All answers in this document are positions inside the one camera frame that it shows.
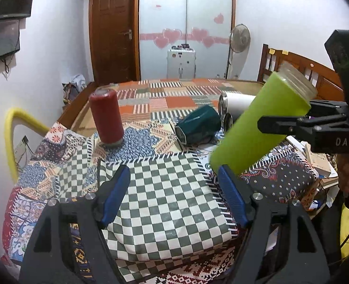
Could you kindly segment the person right hand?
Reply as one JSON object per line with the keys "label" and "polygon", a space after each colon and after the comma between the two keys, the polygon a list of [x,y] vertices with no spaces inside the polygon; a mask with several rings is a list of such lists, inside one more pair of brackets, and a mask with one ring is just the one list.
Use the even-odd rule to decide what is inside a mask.
{"label": "person right hand", "polygon": [[349,154],[338,154],[336,157],[338,168],[339,188],[345,194],[349,193]]}

